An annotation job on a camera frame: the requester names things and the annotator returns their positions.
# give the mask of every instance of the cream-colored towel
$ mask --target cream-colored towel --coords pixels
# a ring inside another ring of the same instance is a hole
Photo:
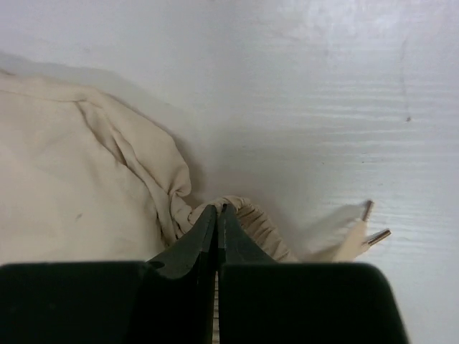
[[[147,260],[205,207],[182,200],[189,170],[171,136],[91,87],[0,74],[0,162],[0,264]],[[210,203],[234,204],[271,257],[297,260],[259,206],[236,196]],[[352,259],[360,239],[349,235],[326,259]]]

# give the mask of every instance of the beige garment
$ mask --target beige garment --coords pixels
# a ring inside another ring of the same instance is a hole
[[[150,259],[206,206],[193,210],[182,200],[191,192],[189,170],[171,136],[98,90],[0,74],[0,111],[0,264]],[[243,229],[271,257],[297,260],[259,206],[236,196],[211,203],[234,204]],[[331,255],[306,250],[301,258],[352,259],[360,239],[348,235]]]

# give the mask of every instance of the fabric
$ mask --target fabric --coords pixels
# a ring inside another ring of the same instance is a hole
[[[98,90],[0,74],[0,106],[0,264],[147,260],[190,230],[206,206],[183,201],[189,170],[171,136]],[[234,204],[262,249],[298,261],[259,206],[236,196],[210,203]],[[332,233],[357,213],[314,230]],[[328,255],[305,248],[300,258],[353,259],[365,230],[350,230]]]

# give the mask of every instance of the white surface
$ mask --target white surface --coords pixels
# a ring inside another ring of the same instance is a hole
[[[394,234],[362,259],[413,343],[457,341],[458,1],[0,6],[0,67],[138,108],[179,141],[196,197],[249,196],[297,246],[329,209],[374,199],[372,228]]]

